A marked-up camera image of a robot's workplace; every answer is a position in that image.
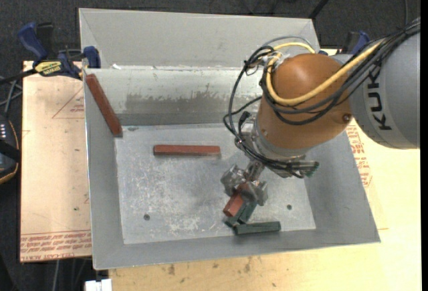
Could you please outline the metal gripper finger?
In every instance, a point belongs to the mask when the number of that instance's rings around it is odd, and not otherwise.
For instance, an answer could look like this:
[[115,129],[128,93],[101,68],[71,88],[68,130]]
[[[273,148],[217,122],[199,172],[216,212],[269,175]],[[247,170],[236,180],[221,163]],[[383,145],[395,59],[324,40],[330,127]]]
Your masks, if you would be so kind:
[[263,206],[267,199],[268,191],[265,182],[248,181],[246,190],[236,191],[230,196],[225,206],[225,223],[229,227],[246,224],[255,208],[258,205]]
[[232,196],[236,191],[242,192],[247,189],[247,171],[233,165],[223,174],[221,183],[228,196]]

